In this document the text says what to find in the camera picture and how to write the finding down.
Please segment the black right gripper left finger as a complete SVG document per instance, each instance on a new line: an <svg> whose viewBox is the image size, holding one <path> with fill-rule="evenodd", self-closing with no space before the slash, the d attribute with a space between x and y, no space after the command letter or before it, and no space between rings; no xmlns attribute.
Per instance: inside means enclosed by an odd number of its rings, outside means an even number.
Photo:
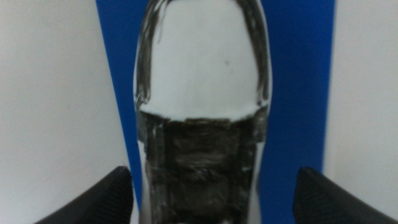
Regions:
<svg viewBox="0 0 398 224"><path fill-rule="evenodd" d="M133 203L131 172L126 166L118 166L37 224L129 224Z"/></svg>

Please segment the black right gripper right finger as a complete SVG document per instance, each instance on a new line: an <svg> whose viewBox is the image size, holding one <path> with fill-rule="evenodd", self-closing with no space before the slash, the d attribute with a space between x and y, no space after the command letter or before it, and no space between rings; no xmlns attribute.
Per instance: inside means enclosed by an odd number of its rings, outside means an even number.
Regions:
<svg viewBox="0 0 398 224"><path fill-rule="evenodd" d="M298 171L292 211L297 224L397 224L311 167Z"/></svg>

